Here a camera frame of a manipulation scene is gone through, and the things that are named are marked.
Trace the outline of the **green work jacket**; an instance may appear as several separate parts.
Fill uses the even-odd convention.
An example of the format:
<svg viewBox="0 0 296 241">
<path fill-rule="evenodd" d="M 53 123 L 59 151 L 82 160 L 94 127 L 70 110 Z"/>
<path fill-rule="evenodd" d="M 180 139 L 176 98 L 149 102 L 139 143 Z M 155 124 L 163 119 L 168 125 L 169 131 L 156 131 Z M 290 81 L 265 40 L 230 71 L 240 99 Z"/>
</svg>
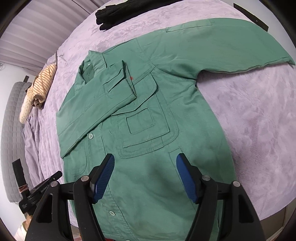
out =
<svg viewBox="0 0 296 241">
<path fill-rule="evenodd" d="M 197 205 L 176 167 L 184 153 L 203 174 L 231 183 L 229 145 L 196 88 L 198 74 L 236 73 L 293 63 L 252 22 L 215 18 L 160 29 L 88 53 L 56 115 L 65 182 L 98 166 L 115 168 L 94 206 L 112 240 L 184 240 Z"/>
</svg>

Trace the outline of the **beige striped folded garment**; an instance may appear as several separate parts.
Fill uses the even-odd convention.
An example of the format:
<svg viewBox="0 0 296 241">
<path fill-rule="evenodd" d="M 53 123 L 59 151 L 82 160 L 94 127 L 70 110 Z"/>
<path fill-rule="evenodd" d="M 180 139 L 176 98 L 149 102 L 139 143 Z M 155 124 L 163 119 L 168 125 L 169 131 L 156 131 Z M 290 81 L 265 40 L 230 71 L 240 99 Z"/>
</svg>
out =
<svg viewBox="0 0 296 241">
<path fill-rule="evenodd" d="M 19 121 L 24 124 L 32 108 L 42 109 L 47 95 L 53 83 L 55 73 L 57 71 L 57 64 L 48 65 L 35 78 L 32 85 L 26 90 L 26 95 L 23 100 Z"/>
</svg>

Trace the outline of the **lilac bed cover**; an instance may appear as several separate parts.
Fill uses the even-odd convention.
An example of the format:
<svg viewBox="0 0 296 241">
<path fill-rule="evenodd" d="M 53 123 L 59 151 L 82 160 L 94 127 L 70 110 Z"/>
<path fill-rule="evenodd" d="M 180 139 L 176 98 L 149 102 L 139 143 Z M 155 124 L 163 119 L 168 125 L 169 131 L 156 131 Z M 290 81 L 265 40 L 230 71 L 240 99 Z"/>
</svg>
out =
<svg viewBox="0 0 296 241">
<path fill-rule="evenodd" d="M 45 106 L 25 123 L 25 157 L 33 186 L 62 170 L 56 112 L 89 50 L 104 51 L 146 33 L 194 20 L 244 19 L 222 1 L 181 1 L 101 31 L 95 15 L 83 21 L 48 59 L 58 70 Z M 241 74 L 202 73 L 198 87 L 226 135 L 235 171 L 260 219 L 295 199 L 295 66 Z"/>
</svg>

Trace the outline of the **lilac pleated curtain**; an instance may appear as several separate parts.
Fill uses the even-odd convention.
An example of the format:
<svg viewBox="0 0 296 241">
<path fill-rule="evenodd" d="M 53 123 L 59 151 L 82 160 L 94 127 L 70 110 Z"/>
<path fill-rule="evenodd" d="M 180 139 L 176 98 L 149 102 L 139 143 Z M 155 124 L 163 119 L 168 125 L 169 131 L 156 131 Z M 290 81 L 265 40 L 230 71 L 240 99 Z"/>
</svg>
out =
<svg viewBox="0 0 296 241">
<path fill-rule="evenodd" d="M 1 62 L 39 73 L 90 14 L 105 1 L 30 1 L 1 36 Z"/>
</svg>

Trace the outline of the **black folded garment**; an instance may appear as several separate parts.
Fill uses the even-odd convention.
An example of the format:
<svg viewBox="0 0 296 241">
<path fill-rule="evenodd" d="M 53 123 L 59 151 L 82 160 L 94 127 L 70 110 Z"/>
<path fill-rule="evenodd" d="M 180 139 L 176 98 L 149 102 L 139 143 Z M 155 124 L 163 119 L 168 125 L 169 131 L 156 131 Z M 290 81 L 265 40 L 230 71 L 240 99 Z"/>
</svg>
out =
<svg viewBox="0 0 296 241">
<path fill-rule="evenodd" d="M 177 2 L 179 0 L 129 0 L 121 4 L 109 5 L 95 13 L 96 24 L 100 25 L 99 29 L 102 31 L 109 30 L 143 13 Z"/>
</svg>

